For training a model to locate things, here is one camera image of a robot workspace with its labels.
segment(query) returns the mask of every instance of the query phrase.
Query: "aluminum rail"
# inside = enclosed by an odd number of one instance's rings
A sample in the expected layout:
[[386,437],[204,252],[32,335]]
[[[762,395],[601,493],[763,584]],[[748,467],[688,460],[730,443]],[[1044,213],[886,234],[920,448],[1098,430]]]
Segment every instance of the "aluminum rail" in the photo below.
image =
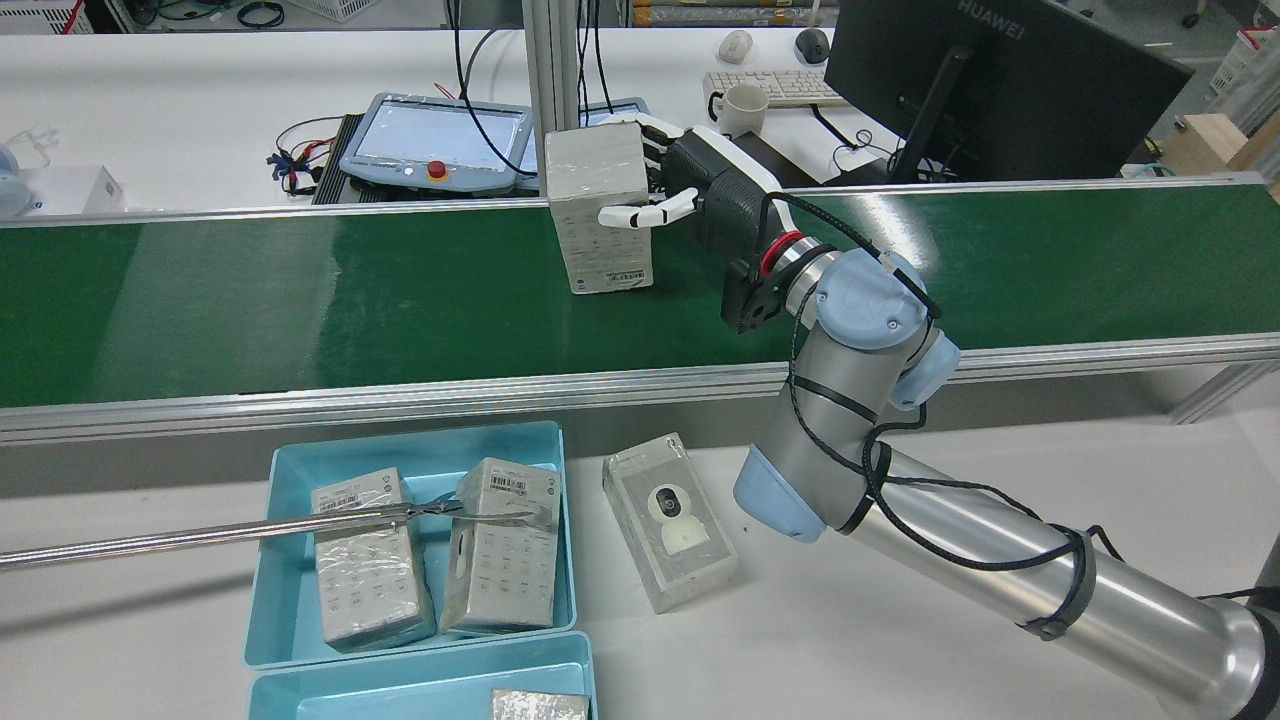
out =
[[[978,383],[1280,360],[1280,333],[965,351]],[[0,446],[771,397],[785,363],[0,409]]]

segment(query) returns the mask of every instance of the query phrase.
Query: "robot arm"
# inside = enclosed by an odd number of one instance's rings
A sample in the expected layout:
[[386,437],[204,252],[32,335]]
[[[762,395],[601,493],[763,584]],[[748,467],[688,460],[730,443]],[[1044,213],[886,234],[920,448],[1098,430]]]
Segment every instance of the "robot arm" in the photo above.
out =
[[920,406],[960,359],[909,287],[919,275],[804,236],[777,181],[714,131],[668,137],[662,183],[696,192],[698,238],[726,264],[722,318],[740,333],[786,313],[810,328],[733,487],[744,510],[803,542],[850,534],[1153,691],[1174,717],[1280,717],[1280,616],[1189,597],[877,442],[887,406]]

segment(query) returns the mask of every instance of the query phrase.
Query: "blue tray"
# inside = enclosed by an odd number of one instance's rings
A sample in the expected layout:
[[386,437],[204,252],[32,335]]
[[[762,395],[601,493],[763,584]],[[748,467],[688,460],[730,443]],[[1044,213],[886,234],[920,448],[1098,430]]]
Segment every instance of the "blue tray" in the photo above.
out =
[[[287,445],[275,451],[268,487],[266,518],[311,512],[311,489],[347,478],[397,466],[415,500],[431,500],[457,487],[462,475],[485,456],[556,470],[564,475],[564,443],[552,421],[458,428],[328,442]],[[320,600],[315,579],[315,542],[310,533],[261,542],[253,574],[244,664],[255,669],[332,662],[454,644],[493,642],[512,635],[567,630],[577,620],[573,561],[570,556],[568,487],[562,486],[559,553],[552,628],[506,635],[465,637],[442,633],[402,647],[339,653],[320,633]],[[411,521],[422,548],[426,585],[439,621],[448,574],[448,518]]]
[[585,694],[598,716],[591,644],[559,633],[271,670],[250,688],[248,720],[489,717],[494,688]]

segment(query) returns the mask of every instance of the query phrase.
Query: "white desk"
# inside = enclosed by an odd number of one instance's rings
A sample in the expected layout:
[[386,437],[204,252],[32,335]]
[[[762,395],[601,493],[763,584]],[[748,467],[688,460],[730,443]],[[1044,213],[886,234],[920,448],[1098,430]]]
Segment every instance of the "white desk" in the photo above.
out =
[[[1265,405],[1194,425],[1137,416],[890,439],[1053,521],[1102,523],[1130,562],[1178,588],[1221,592],[1252,584],[1280,529],[1280,383],[1266,387]],[[742,570],[662,616],[600,491],[600,457],[568,464],[598,717],[1164,717],[1146,691],[854,539],[805,546],[764,529],[730,495],[741,447],[692,456]],[[248,482],[6,500],[0,548],[256,518],[264,495]],[[241,544],[0,575],[0,717],[242,716],[253,557]]]
[[[643,96],[677,124],[708,123],[701,76],[727,67],[714,56],[722,29],[605,29],[600,33],[613,97]],[[751,31],[742,68],[792,68],[795,29]],[[479,32],[463,33],[463,60]],[[589,55],[589,97],[603,100]],[[0,44],[0,141],[22,131],[51,135],[55,165],[105,165],[133,210],[204,211],[298,206],[265,164],[278,132],[315,117],[362,113],[378,92],[457,90],[445,31],[273,32],[9,37]],[[502,32],[481,50],[476,100],[527,104],[524,36]],[[827,113],[846,135],[869,120]],[[335,123],[292,138],[324,137]],[[771,111],[763,137],[819,181],[836,174],[837,142],[808,110]],[[876,131],[877,142],[892,136]],[[31,163],[28,147],[15,146]]]

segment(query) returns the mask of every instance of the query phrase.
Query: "computer mouse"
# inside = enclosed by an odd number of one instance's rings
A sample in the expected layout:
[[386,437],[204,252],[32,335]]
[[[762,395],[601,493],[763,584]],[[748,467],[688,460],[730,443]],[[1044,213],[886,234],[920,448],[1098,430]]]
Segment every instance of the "computer mouse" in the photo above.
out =
[[741,63],[746,58],[746,53],[751,50],[751,33],[745,29],[735,29],[733,32],[724,36],[721,41],[719,50],[716,51],[716,56],[726,63],[733,63],[735,65]]
[[827,56],[831,55],[831,42],[827,40],[827,33],[817,27],[801,29],[800,35],[796,36],[796,53],[801,60],[810,65],[826,61]]

